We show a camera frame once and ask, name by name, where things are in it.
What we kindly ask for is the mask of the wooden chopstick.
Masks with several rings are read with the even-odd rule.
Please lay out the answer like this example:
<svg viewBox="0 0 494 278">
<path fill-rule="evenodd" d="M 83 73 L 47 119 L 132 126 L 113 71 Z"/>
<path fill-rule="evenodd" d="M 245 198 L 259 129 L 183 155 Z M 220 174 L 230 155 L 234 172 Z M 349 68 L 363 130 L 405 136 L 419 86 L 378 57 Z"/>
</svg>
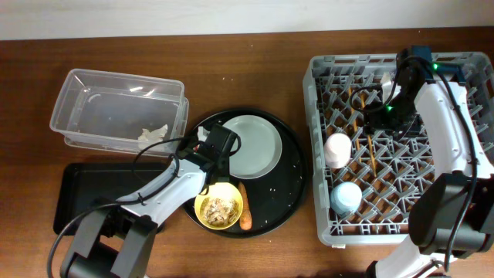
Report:
<svg viewBox="0 0 494 278">
<path fill-rule="evenodd" d="M 364 99 L 364 96 L 363 95 L 360 95 L 360 101 L 361 101 L 361 108 L 364 108 L 365 107 L 365 99 Z M 377 177 L 377 168 L 376 168 L 376 163 L 375 163 L 375 158 L 374 158 L 374 146 L 373 146 L 373 143 L 372 143 L 372 140 L 371 140 L 371 136 L 367 135 L 367 145 L 368 145 L 368 148 L 369 148 L 369 152 L 370 152 L 370 166 L 372 167 L 372 171 L 373 171 L 373 176 L 374 178 Z"/>
<path fill-rule="evenodd" d="M 352 94 L 352 89 L 349 87 L 348 88 L 348 102 L 349 104 L 351 104 L 351 101 L 350 101 L 350 97 L 351 97 L 351 94 Z M 350 106 L 350 117 L 354 116 L 354 109 Z M 355 146 L 356 146 L 356 150 L 357 152 L 360 150 L 360 143 L 358 141 L 358 128 L 357 128 L 357 123 L 356 123 L 356 117 L 354 117 L 353 121 L 352 121 L 352 127 L 353 127 L 353 132 L 354 132 L 354 143 L 355 143 Z"/>
</svg>

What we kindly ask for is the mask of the pink plastic cup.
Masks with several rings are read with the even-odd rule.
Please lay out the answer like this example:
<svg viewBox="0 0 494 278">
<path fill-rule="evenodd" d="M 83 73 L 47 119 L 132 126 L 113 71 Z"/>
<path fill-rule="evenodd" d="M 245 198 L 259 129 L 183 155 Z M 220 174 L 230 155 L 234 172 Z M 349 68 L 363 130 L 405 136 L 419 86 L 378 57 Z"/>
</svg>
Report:
<svg viewBox="0 0 494 278">
<path fill-rule="evenodd" d="M 323 146 L 326 165 L 336 169 L 344 167 L 350 160 L 351 149 L 352 143 L 346 134 L 331 134 Z"/>
</svg>

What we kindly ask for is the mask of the light blue plastic cup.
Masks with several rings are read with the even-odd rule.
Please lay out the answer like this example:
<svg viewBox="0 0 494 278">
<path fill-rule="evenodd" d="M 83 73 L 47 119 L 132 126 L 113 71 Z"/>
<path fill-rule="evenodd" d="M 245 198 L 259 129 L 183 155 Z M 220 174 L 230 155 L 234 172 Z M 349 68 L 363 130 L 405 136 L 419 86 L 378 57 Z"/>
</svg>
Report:
<svg viewBox="0 0 494 278">
<path fill-rule="evenodd" d="M 340 183 L 330 193 L 330 207 L 338 215 L 355 213 L 362 200 L 360 187 L 349 181 Z"/>
</svg>

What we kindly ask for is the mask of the grey round plate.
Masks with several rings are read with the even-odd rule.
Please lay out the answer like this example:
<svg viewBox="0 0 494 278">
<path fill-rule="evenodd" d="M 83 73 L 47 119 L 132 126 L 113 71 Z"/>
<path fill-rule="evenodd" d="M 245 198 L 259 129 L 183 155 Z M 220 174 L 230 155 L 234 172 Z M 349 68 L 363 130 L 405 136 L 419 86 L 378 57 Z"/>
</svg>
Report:
<svg viewBox="0 0 494 278">
<path fill-rule="evenodd" d="M 241 139 L 239 151 L 229 159 L 230 175 L 240 179 L 260 178 L 278 164 L 283 151 L 282 138 L 265 118 L 241 115 L 226 121 L 223 127 Z"/>
</svg>

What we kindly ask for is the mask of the yellow bowl with food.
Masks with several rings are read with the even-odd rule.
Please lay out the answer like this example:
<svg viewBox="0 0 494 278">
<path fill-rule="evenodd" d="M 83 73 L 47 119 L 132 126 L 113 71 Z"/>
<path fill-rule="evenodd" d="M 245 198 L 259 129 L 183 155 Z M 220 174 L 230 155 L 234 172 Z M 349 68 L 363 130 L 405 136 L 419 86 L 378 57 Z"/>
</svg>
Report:
<svg viewBox="0 0 494 278">
<path fill-rule="evenodd" d="M 209 185 L 196 196 L 194 207 L 199 222 L 213 230 L 223 230 L 234 225 L 243 211 L 240 191 L 226 182 Z"/>
</svg>

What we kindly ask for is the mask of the white tissue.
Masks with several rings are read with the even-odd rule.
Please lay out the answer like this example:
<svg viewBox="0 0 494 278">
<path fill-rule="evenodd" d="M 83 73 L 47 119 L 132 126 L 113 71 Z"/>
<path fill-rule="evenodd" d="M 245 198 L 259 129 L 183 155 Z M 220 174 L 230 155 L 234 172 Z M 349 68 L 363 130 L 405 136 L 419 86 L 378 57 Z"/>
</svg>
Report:
<svg viewBox="0 0 494 278">
<path fill-rule="evenodd" d="M 167 134 L 167 130 L 168 130 L 168 125 L 166 124 L 163 127 L 153 131 L 149 131 L 148 129 L 143 128 L 142 134 L 137 139 L 138 147 L 140 149 L 144 149 L 151 144 L 155 144 L 157 142 L 162 141 L 165 135 Z"/>
</svg>

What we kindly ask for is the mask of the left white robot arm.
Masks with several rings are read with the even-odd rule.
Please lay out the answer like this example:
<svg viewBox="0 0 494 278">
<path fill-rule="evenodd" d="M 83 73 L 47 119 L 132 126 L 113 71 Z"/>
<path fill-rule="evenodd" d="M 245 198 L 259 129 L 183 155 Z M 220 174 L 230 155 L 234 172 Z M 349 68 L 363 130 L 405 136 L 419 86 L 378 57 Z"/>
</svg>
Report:
<svg viewBox="0 0 494 278">
<path fill-rule="evenodd" d="M 229 158 L 242 146 L 234 131 L 215 124 L 204 141 L 170 154 L 165 171 L 115 201 L 100 200 L 60 232 L 76 228 L 61 264 L 61 277 L 144 277 L 155 237 L 165 220 L 188 200 L 229 182 Z"/>
</svg>

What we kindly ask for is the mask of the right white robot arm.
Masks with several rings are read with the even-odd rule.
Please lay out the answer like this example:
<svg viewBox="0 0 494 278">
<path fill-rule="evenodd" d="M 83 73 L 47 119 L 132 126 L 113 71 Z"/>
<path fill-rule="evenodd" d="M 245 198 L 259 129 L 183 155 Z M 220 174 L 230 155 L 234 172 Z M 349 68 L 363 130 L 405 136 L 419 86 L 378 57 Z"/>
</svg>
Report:
<svg viewBox="0 0 494 278">
<path fill-rule="evenodd" d="M 364 132 L 383 131 L 396 141 L 425 126 L 435 179 L 413 204 L 408 236 L 388 257 L 374 261 L 368 277 L 426 277 L 454 259 L 493 245 L 493 166 L 467 105 L 466 79 L 457 63 L 433 61 L 427 46 L 396 56 L 390 93 L 361 108 Z"/>
</svg>

